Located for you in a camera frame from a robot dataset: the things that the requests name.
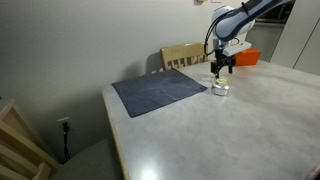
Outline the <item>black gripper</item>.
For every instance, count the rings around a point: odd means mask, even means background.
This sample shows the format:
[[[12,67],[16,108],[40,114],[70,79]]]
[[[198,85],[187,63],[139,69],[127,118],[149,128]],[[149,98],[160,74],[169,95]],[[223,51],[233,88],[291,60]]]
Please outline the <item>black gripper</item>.
[[[234,55],[225,56],[221,49],[215,50],[216,61],[211,63],[211,71],[214,72],[215,78],[218,79],[220,77],[219,71],[224,67],[228,66],[229,74],[233,73],[233,66],[236,63],[236,58]]]

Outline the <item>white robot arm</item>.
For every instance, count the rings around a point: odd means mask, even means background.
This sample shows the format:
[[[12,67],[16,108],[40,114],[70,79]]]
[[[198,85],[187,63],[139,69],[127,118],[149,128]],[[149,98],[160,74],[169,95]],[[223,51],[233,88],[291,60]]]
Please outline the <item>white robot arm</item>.
[[[248,0],[242,2],[238,8],[225,5],[213,11],[204,40],[204,53],[206,56],[215,54],[216,61],[211,63],[211,72],[216,79],[224,66],[232,73],[232,67],[235,65],[234,54],[224,53],[229,42],[248,32],[258,16],[290,1],[292,0]]]

